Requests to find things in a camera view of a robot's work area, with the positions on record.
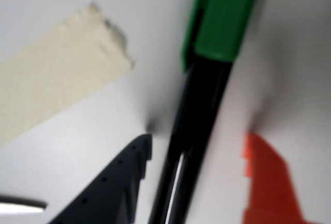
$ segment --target white background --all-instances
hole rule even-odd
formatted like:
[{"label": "white background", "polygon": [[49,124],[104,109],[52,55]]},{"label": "white background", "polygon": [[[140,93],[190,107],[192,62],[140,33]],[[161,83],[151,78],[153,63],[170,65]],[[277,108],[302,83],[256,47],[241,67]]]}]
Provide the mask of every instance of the white background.
[{"label": "white background", "polygon": [[[0,59],[90,1],[2,0]],[[193,0],[95,1],[126,34],[134,71],[0,147],[0,195],[49,204],[43,214],[0,223],[46,223],[152,122],[153,160],[136,221],[147,223],[185,81],[179,54]],[[305,219],[331,223],[330,44],[331,0],[259,0],[188,224],[241,223],[249,179],[240,155],[252,127],[287,161]]]}]

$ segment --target marker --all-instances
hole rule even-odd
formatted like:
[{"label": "marker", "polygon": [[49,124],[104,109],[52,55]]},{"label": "marker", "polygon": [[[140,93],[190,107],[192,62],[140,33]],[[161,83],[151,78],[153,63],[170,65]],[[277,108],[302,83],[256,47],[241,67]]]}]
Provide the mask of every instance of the marker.
[{"label": "marker", "polygon": [[149,224],[185,223],[255,0],[196,0],[183,49],[188,79]]}]

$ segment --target green cap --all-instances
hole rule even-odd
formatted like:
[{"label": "green cap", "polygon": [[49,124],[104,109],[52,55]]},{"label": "green cap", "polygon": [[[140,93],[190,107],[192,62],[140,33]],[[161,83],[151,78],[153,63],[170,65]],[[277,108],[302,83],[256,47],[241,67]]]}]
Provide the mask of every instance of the green cap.
[{"label": "green cap", "polygon": [[195,57],[234,62],[254,0],[196,0],[183,50],[184,68]]}]

